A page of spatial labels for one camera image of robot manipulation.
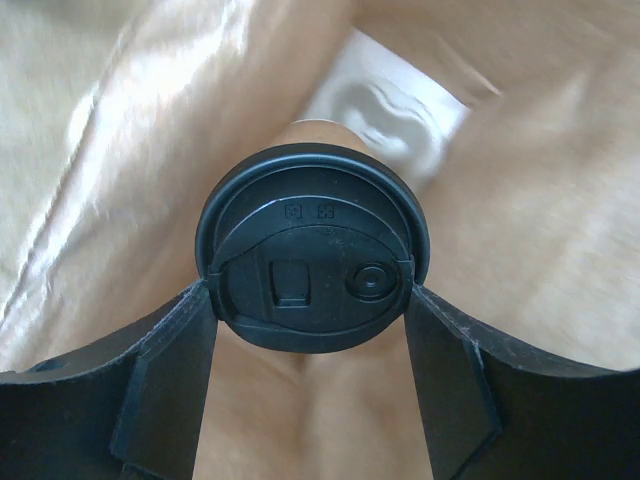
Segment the brown paper bag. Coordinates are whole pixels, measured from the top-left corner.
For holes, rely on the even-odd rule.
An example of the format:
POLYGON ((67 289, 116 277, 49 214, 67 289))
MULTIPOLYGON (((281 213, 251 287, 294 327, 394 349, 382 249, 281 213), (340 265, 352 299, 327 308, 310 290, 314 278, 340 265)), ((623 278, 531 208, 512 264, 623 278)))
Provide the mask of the brown paper bag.
POLYGON ((145 156, 123 141, 122 167, 89 199, 95 226, 129 191, 130 225, 111 228, 82 267, 107 287, 94 322, 59 306, 23 306, 19 276, 66 217, 85 160, 70 152, 98 70, 141 1, 1 5, 1 366, 33 363, 133 320, 187 285, 192 245, 155 241, 155 214, 193 213, 238 154, 277 131, 307 91, 304 70, 216 119, 222 80, 255 81, 257 64, 325 50, 351 23, 465 96, 472 113, 419 198, 435 237, 428 284, 464 311, 555 353, 609 368, 639 363, 639 5, 635 1, 261 1, 253 28, 280 39, 234 67, 207 63, 183 108, 156 113, 155 137, 187 156, 145 156), (309 27, 300 45, 288 38, 309 27))

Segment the brown pulp cup carrier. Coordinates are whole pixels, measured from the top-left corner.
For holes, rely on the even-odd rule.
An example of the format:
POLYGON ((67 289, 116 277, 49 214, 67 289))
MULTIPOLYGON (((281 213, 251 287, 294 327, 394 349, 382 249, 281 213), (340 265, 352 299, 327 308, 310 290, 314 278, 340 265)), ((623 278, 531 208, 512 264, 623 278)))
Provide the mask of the brown pulp cup carrier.
POLYGON ((419 192, 440 170, 468 113, 435 80, 354 29, 301 117, 350 129, 419 192))

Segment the black plastic cup lid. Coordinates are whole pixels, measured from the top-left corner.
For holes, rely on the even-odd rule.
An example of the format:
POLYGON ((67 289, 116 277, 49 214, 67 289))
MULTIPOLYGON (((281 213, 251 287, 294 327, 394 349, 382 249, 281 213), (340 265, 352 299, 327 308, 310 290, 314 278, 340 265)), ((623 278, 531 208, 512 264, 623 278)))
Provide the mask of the black plastic cup lid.
POLYGON ((270 350, 360 345, 406 309, 430 262, 424 213, 373 157, 296 143, 251 155, 209 195, 195 257, 218 320, 270 350))

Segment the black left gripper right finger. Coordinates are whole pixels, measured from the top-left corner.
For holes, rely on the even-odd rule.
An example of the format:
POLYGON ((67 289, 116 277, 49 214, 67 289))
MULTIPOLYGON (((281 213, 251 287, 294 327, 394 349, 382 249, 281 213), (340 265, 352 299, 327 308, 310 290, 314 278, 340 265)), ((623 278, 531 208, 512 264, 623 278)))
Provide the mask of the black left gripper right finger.
POLYGON ((639 374, 536 348, 424 287, 405 313, 437 479, 635 479, 639 374))

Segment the brown paper coffee cup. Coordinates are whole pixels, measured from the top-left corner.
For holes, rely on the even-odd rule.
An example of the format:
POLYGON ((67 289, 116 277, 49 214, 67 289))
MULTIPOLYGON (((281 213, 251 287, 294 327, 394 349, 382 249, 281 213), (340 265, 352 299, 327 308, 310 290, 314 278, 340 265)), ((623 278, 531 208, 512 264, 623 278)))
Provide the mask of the brown paper coffee cup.
POLYGON ((293 122, 269 146, 298 143, 337 145, 375 158, 375 154, 356 133, 341 124, 328 120, 305 119, 293 122))

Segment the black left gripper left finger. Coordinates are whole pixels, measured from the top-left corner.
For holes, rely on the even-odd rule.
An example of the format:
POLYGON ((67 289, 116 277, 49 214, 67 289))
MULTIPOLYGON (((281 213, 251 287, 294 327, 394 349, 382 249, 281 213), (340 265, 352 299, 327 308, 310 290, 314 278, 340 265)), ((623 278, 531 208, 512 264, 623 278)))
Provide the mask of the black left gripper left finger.
POLYGON ((192 478, 216 328, 198 281, 89 345, 2 373, 2 478, 192 478))

